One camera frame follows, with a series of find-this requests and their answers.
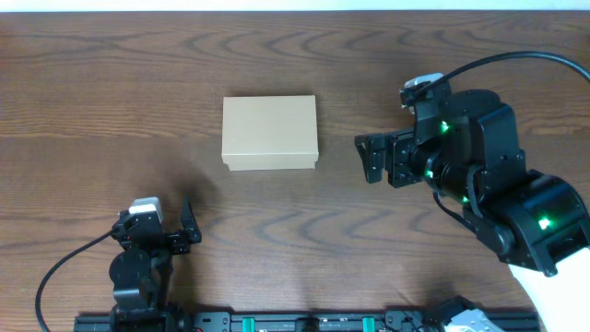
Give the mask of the brown cardboard box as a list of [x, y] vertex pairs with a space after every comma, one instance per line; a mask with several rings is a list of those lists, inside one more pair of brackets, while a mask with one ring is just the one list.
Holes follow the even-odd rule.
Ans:
[[221, 158], [232, 172], [315, 168], [316, 98], [224, 98]]

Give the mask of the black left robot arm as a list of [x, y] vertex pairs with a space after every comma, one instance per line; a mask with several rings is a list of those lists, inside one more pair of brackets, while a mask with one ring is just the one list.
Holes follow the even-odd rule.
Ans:
[[172, 258], [187, 255], [202, 234], [190, 207], [179, 217], [177, 231], [162, 229], [159, 205], [143, 204], [124, 210], [112, 226], [111, 237], [123, 248], [112, 261], [112, 328], [116, 331], [188, 331], [192, 319], [167, 300]]

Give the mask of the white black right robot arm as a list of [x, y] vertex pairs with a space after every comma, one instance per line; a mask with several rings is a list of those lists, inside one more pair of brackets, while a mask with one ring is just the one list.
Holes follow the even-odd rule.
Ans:
[[452, 198], [462, 207], [455, 219], [508, 265], [546, 328], [585, 331], [589, 212], [581, 196], [527, 168], [513, 109], [496, 93], [402, 95], [411, 128], [355, 139], [367, 182], [423, 182], [435, 200]]

